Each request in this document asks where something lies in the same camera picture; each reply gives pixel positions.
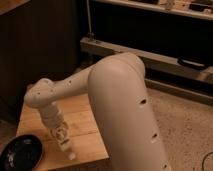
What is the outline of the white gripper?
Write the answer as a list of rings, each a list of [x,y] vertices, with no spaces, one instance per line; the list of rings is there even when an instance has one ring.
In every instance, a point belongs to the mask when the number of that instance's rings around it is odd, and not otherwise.
[[[70,136],[70,129],[69,126],[66,125],[66,122],[64,120],[63,114],[61,112],[57,113],[57,114],[53,114],[52,116],[46,117],[43,119],[43,124],[48,128],[48,129],[52,129],[50,130],[50,133],[52,135],[52,137],[54,139],[58,139],[58,132],[56,129],[62,125],[64,125],[64,132],[65,132],[65,136],[69,137]]]

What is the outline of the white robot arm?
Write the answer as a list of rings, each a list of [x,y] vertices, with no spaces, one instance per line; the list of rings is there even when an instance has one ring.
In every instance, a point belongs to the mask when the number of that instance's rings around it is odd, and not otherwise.
[[[114,171],[172,171],[150,105],[145,66],[133,53],[118,53],[54,82],[42,78],[24,101],[36,109],[61,151],[75,158],[56,101],[86,93]]]

